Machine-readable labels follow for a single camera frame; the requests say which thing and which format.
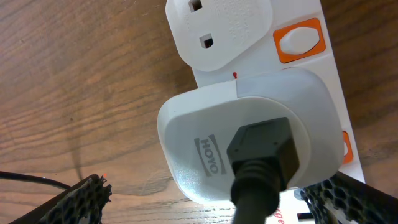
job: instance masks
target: orange switch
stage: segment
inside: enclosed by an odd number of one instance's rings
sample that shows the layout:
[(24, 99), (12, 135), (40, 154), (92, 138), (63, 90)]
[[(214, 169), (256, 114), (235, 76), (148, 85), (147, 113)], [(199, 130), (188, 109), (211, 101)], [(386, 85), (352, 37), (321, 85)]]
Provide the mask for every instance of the orange switch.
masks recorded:
[(344, 155), (343, 164), (347, 164), (353, 161), (354, 154), (353, 154), (353, 149), (351, 147), (351, 143), (349, 141), (348, 133), (346, 131), (343, 131), (343, 137), (344, 137), (344, 144), (347, 146), (347, 154)]
[[(314, 36), (314, 33), (312, 31), (317, 31), (318, 37)], [(312, 36), (302, 37), (300, 35), (312, 35)], [(291, 26), (276, 30), (274, 32), (274, 41), (276, 49), (278, 51), (279, 60), (282, 63), (293, 62), (301, 58), (319, 54), (326, 49), (325, 40), (323, 39), (321, 24), (319, 23), (319, 20), (316, 18), (309, 19), (307, 21), (299, 22)], [(305, 50), (304, 52), (296, 51), (296, 49), (300, 50), (303, 49), (302, 48), (303, 45), (310, 46), (308, 51), (307, 50)]]

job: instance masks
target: socket holes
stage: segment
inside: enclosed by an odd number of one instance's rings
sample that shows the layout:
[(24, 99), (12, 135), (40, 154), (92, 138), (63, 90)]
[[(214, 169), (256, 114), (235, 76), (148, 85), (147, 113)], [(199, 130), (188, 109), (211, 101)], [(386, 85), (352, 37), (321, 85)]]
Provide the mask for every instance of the socket holes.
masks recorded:
[(189, 1), (189, 8), (191, 9), (191, 12), (195, 12), (201, 9), (202, 8), (201, 1), (200, 0)]
[(201, 47), (203, 47), (203, 48), (211, 47), (214, 44), (211, 34), (207, 34), (207, 35), (204, 35), (203, 37), (200, 37), (200, 43), (201, 43)]

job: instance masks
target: plug housing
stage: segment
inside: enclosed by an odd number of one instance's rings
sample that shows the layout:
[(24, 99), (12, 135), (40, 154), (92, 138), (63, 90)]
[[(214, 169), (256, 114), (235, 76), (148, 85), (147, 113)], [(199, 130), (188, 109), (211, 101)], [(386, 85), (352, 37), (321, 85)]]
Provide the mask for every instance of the plug housing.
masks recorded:
[(236, 174), (227, 148), (237, 130), (277, 118), (289, 120), (300, 164), (290, 181), (284, 177), (286, 188), (316, 184), (337, 172), (344, 142), (329, 92), (315, 74), (290, 68), (204, 86), (162, 106), (160, 143), (181, 191), (197, 203), (230, 200)]
[(227, 148), (227, 155), (235, 175), (247, 161), (257, 159), (269, 164), (281, 177), (281, 190), (286, 190), (300, 166), (287, 118), (240, 127)]

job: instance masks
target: cable strain relief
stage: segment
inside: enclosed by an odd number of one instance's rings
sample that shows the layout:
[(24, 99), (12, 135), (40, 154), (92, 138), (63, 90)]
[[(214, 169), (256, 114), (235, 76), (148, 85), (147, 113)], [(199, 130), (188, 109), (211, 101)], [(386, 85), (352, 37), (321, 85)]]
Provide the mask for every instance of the cable strain relief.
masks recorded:
[(257, 200), (256, 204), (264, 207), (265, 216), (269, 216), (279, 206), (280, 191), (279, 173), (266, 161), (254, 159), (245, 162), (237, 171), (231, 188), (231, 201), (238, 207), (239, 199), (244, 194), (257, 192), (253, 200)]

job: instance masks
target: table surface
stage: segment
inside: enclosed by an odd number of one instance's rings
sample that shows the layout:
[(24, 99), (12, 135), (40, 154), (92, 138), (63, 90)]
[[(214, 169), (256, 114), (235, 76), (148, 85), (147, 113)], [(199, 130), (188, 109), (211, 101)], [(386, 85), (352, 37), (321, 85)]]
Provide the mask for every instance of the table surface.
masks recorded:
[[(179, 191), (159, 144), (159, 108), (196, 88), (165, 2), (0, 1), (0, 170), (68, 185), (106, 174), (104, 224), (231, 219)], [(322, 6), (366, 181), (398, 197), (398, 2)], [(60, 192), (0, 180), (0, 223)]]

